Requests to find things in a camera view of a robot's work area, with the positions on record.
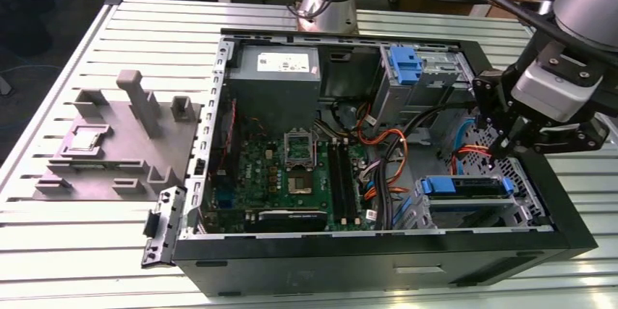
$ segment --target slotted aluminum surface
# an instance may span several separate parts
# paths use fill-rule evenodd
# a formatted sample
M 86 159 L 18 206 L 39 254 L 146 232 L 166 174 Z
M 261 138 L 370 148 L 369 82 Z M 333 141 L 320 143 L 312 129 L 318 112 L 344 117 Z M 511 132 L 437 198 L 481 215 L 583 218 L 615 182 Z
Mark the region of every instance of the slotted aluminum surface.
M 529 33 L 512 20 L 360 11 L 362 34 L 480 41 L 497 68 L 515 62 Z M 600 249 L 548 263 L 488 288 L 208 298 L 178 268 L 141 269 L 142 227 L 153 203 L 29 200 L 62 143 L 81 88 L 123 100 L 121 69 L 139 69 L 160 101 L 206 101 L 222 27 L 294 30 L 285 7 L 125 0 L 103 8 L 0 169 L 0 308 L 617 308 L 618 149 L 551 157 Z

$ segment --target floor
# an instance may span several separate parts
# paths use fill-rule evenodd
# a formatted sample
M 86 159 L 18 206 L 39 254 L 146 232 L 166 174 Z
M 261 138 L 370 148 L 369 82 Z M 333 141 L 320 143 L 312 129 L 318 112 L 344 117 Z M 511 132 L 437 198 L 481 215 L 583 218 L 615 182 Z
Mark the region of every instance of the floor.
M 265 0 L 234 1 L 262 4 Z M 0 76 L 15 88 L 10 97 L 0 98 L 0 163 L 13 150 L 105 0 L 55 0 L 55 2 L 55 8 L 41 16 L 47 31 L 54 37 L 51 49 L 45 54 L 22 57 L 0 46 Z M 269 4 L 281 5 L 293 2 L 294 0 L 268 0 Z M 388 0 L 358 0 L 358 8 L 388 10 L 390 3 Z M 27 67 L 7 71 L 25 65 L 50 67 Z

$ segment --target case hinge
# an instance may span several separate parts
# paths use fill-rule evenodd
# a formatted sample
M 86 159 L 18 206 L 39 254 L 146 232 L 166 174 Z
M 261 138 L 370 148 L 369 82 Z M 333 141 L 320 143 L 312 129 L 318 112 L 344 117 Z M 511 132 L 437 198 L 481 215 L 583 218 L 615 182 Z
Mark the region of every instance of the case hinge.
M 145 235 L 149 237 L 142 257 L 142 267 L 176 266 L 173 262 L 174 247 L 181 232 L 188 188 L 174 186 L 160 194 L 155 210 L 149 212 Z

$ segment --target ram slot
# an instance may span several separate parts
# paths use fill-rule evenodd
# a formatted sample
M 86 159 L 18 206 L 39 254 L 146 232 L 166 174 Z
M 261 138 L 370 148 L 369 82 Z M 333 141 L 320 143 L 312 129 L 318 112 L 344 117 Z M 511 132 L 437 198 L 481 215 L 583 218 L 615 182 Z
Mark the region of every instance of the ram slot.
M 329 172 L 330 172 L 330 193 L 333 195 L 334 220 L 340 222 L 346 217 L 346 205 L 342 191 L 338 145 L 329 145 Z
M 348 146 L 340 144 L 337 152 L 340 154 L 340 172 L 341 172 L 341 189 L 345 199 L 345 208 L 346 208 L 346 219 L 349 224 L 356 222 L 358 218 L 357 210 L 357 194 L 354 189 L 354 181 L 352 177 L 352 162 L 350 156 L 348 154 Z

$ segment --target green motherboard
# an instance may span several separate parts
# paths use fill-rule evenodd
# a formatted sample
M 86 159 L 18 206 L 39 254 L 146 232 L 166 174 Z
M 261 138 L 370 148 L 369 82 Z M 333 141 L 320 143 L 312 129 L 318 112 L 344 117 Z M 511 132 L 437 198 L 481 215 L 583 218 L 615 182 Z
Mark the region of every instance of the green motherboard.
M 345 147 L 350 160 L 349 168 L 356 172 L 365 166 L 362 145 Z M 308 143 L 290 142 L 289 157 L 310 156 Z M 354 204 L 358 218 L 354 221 L 334 218 L 334 197 L 332 191 L 329 143 L 313 144 L 314 167 L 286 168 L 284 140 L 252 140 L 244 142 L 240 154 L 240 168 L 234 185 L 216 185 L 217 209 L 206 211 L 210 232 L 244 233 L 249 212 L 266 210 L 324 211 L 329 215 L 328 231 L 369 230 L 361 207 L 362 196 L 354 183 Z

